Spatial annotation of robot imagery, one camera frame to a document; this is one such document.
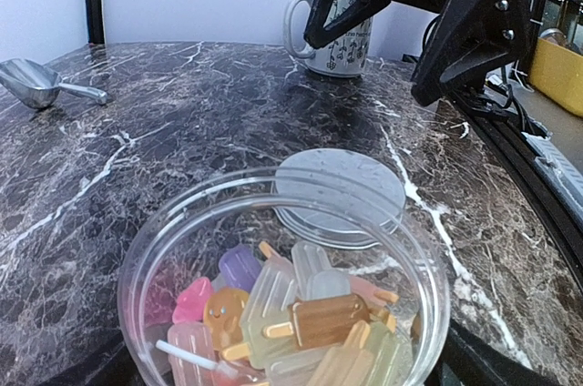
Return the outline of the clear plastic lid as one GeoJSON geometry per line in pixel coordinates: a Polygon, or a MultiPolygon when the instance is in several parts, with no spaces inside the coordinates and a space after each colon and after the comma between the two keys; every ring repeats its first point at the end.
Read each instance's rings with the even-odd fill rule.
{"type": "MultiPolygon", "coordinates": [[[[285,158],[275,171],[271,192],[336,205],[388,234],[402,221],[406,201],[404,186],[389,167],[339,148],[308,149],[285,158]]],[[[377,244],[342,216],[311,208],[277,207],[275,212],[287,229],[322,246],[357,250],[377,244]]]]}

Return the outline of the clear plastic container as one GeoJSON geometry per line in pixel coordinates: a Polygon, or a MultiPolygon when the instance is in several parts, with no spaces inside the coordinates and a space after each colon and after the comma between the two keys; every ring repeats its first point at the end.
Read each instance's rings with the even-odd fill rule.
{"type": "Polygon", "coordinates": [[[147,385],[424,385],[450,294],[434,237],[387,185],[252,168],[145,222],[118,312],[147,385]]]}

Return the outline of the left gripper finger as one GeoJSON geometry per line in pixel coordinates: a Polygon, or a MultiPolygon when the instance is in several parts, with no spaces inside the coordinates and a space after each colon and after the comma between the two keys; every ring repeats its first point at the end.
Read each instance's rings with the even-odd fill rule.
{"type": "Polygon", "coordinates": [[[451,324],[432,369],[432,384],[551,386],[557,382],[509,359],[460,324],[451,324]]]}

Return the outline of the metal scoop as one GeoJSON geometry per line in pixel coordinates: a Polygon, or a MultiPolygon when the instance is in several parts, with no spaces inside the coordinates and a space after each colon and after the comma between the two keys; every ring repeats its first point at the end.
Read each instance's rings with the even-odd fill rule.
{"type": "Polygon", "coordinates": [[[105,105],[106,91],[66,83],[53,69],[29,59],[15,58],[1,63],[1,85],[25,106],[42,110],[51,107],[61,91],[105,105]]]}

